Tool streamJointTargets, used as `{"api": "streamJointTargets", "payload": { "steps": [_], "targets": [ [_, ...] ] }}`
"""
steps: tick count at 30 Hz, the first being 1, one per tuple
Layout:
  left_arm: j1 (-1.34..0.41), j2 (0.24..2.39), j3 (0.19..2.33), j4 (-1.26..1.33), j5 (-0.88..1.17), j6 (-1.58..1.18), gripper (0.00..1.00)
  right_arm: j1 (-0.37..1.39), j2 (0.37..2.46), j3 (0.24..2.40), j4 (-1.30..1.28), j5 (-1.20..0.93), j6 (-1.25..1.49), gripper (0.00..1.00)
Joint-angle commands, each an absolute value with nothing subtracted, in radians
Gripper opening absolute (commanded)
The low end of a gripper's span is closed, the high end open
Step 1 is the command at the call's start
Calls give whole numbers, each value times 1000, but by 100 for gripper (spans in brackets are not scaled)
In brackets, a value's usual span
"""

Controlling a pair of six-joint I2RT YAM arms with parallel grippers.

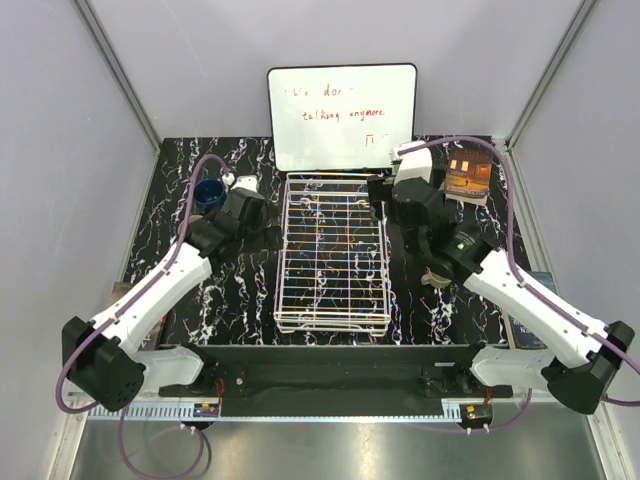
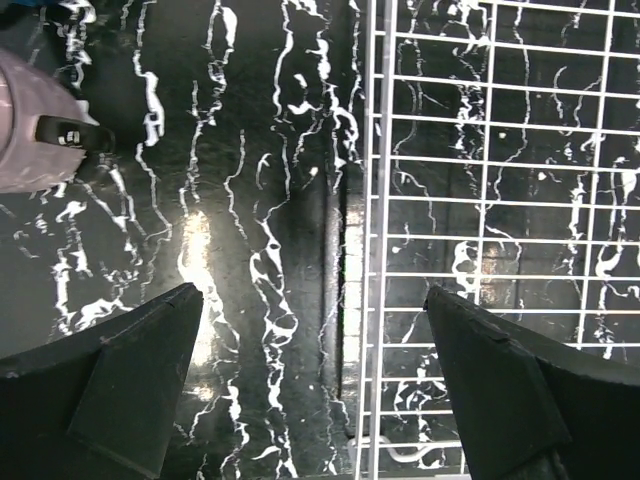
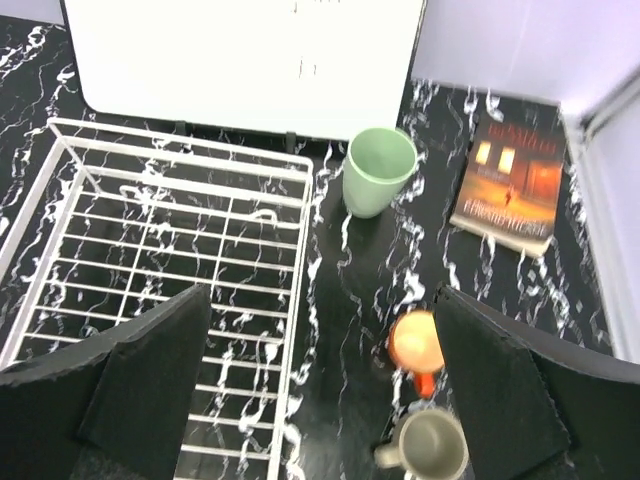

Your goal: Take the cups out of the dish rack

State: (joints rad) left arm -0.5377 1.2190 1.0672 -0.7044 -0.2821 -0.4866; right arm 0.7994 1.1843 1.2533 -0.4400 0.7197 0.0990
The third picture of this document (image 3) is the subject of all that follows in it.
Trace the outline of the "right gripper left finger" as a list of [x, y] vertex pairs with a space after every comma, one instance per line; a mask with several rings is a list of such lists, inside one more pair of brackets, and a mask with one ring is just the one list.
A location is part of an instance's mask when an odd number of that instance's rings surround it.
[[210, 317], [196, 285], [2, 370], [2, 478], [173, 478]]

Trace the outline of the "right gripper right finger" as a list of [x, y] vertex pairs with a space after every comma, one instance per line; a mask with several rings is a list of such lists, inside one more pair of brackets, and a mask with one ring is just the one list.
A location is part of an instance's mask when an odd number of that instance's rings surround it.
[[450, 286], [434, 318], [478, 479], [636, 479], [639, 367]]

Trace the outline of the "beige mug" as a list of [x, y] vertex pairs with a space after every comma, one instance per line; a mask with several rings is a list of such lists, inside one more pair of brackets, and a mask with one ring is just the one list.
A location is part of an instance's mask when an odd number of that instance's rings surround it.
[[373, 457], [379, 468], [401, 467], [418, 479], [434, 480], [460, 479], [469, 462], [460, 421], [439, 407], [403, 415]]

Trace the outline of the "orange cup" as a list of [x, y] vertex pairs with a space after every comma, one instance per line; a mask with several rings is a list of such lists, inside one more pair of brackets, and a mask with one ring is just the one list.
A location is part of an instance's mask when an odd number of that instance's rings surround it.
[[390, 331], [388, 351], [398, 368], [413, 375], [416, 393], [430, 398], [435, 375], [445, 365], [433, 313], [413, 310], [399, 317]]

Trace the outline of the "pale green cup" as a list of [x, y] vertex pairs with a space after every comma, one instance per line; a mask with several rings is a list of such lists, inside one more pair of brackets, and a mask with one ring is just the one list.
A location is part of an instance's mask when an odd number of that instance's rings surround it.
[[361, 219], [379, 215], [399, 194], [418, 164], [411, 137], [398, 128], [373, 127], [349, 142], [343, 162], [343, 201]]

